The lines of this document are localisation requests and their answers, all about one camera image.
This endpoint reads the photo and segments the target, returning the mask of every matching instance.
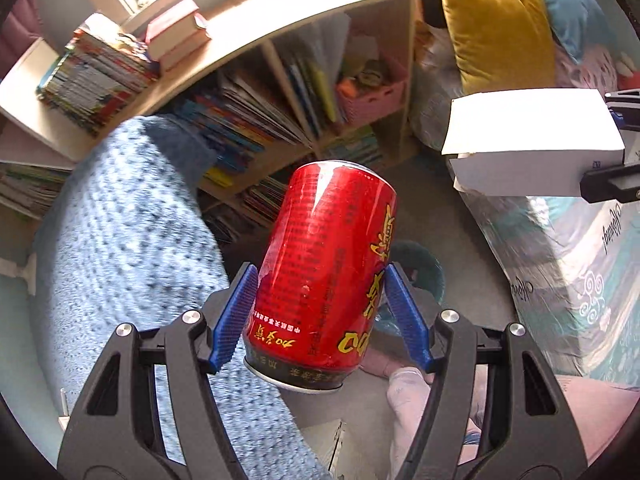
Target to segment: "pink basket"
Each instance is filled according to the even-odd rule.
[[[355,98],[345,97],[340,91],[336,92],[349,126],[359,128],[365,124],[371,124],[402,107],[407,72],[392,57],[382,54],[382,59],[391,72],[393,82],[390,85],[381,86],[376,91]]]

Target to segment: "can top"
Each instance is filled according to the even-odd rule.
[[[300,166],[300,168],[304,168],[305,166],[311,166],[312,164],[325,164],[328,162],[333,162],[335,163],[339,163],[341,166],[347,166],[348,168],[354,168],[356,170],[361,170],[361,171],[365,171],[366,173],[372,174],[373,176],[377,177],[378,179],[380,179],[382,182],[384,182],[385,184],[387,184],[389,187],[392,187],[391,184],[389,184],[384,178],[382,178],[381,176],[379,176],[379,174],[377,174],[375,171],[370,170],[369,168],[367,168],[366,166],[363,166],[361,164],[357,164],[355,162],[351,162],[350,160],[340,160],[340,159],[330,159],[330,160],[315,160],[313,162],[308,162],[306,164],[303,164],[302,166]]]

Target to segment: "red can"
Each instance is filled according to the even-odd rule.
[[[306,393],[342,386],[367,348],[395,215],[396,192],[363,166],[295,171],[244,328],[249,370]]]

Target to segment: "mustard yellow cushion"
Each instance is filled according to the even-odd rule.
[[[555,86],[544,0],[442,0],[442,6],[466,94]]]

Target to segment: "gray floor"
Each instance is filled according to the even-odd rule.
[[[394,238],[414,240],[437,257],[446,274],[445,302],[472,322],[491,328],[503,329],[515,320],[506,278],[449,175],[416,157],[386,171],[384,177],[399,198]],[[231,271],[244,258],[259,263],[263,254],[264,245],[252,242],[228,254],[225,264]],[[374,333],[371,345],[402,353],[401,341],[383,334]],[[344,420],[378,480],[386,478],[393,416],[385,380],[358,370],[336,394],[283,391],[282,398],[300,428]]]

